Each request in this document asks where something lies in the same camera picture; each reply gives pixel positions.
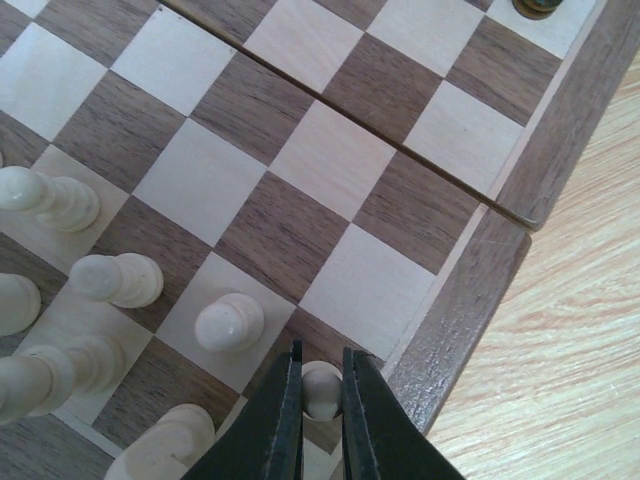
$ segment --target chess piece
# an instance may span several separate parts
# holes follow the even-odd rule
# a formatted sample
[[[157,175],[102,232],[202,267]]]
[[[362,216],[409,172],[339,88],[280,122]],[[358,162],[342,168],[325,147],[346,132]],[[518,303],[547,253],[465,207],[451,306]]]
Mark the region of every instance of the chess piece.
[[[513,0],[513,6],[530,20],[542,20],[549,17],[563,0]]]
[[[38,317],[40,292],[22,275],[0,273],[0,336],[18,333]]]
[[[264,312],[243,293],[231,293],[206,307],[196,320],[198,343],[210,352],[240,351],[262,335]]]
[[[40,345],[0,359],[0,425],[41,416],[75,394],[101,392],[124,375],[119,344],[101,335],[82,336],[65,348]]]
[[[156,262],[137,253],[117,257],[88,255],[71,267],[69,284],[94,302],[123,308],[146,307],[162,293],[164,279]]]
[[[61,232],[84,230],[98,216],[96,193],[74,178],[51,178],[24,167],[0,169],[0,209],[34,215]]]
[[[109,467],[105,480],[179,480],[215,440],[209,414],[197,405],[169,410]]]
[[[327,362],[302,366],[302,409],[318,422],[328,422],[342,410],[342,374]]]

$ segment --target light wood surface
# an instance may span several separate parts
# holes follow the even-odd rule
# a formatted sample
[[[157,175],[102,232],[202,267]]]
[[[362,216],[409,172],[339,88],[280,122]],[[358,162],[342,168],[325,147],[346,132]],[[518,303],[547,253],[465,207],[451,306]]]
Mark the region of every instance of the light wood surface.
[[[470,480],[640,478],[640,54],[428,438]]]

